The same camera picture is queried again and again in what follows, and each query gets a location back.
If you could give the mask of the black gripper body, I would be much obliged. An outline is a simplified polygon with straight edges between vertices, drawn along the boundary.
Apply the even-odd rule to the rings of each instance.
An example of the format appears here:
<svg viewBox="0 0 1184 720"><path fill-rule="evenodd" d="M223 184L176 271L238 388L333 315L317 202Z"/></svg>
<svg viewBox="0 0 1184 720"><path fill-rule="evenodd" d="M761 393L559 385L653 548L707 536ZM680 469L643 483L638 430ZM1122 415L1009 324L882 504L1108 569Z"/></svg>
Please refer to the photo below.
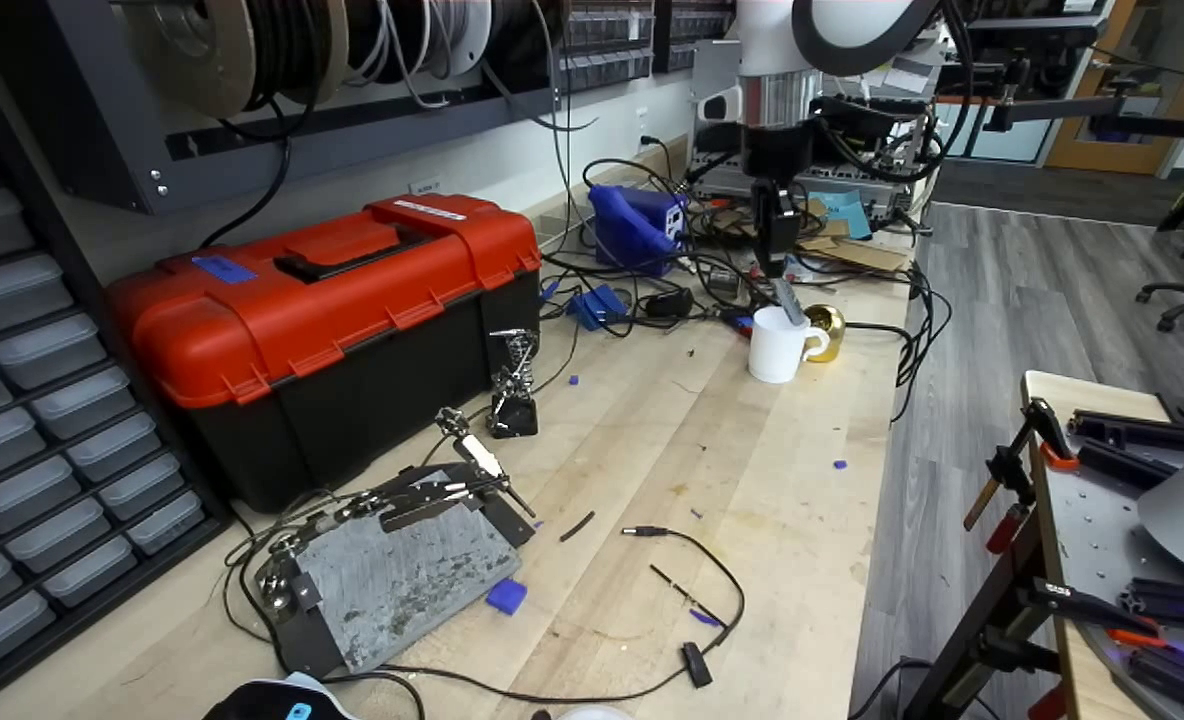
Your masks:
<svg viewBox="0 0 1184 720"><path fill-rule="evenodd" d="M748 127L743 130L743 170L751 175L751 217L764 256L788 253L799 230L799 206L793 199L793 181L807 158L807 127Z"/></svg>

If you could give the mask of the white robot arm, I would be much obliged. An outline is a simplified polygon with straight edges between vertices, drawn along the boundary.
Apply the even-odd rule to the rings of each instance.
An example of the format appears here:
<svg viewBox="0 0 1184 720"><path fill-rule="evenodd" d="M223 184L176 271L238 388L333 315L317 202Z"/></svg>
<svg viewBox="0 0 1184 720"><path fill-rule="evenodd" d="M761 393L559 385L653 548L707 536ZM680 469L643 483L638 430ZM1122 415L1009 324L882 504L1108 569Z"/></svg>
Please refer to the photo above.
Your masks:
<svg viewBox="0 0 1184 720"><path fill-rule="evenodd" d="M935 0L736 0L739 157L769 277L783 271L799 234L793 181L807 158L803 75L866 75L903 52L933 16Z"/></svg>

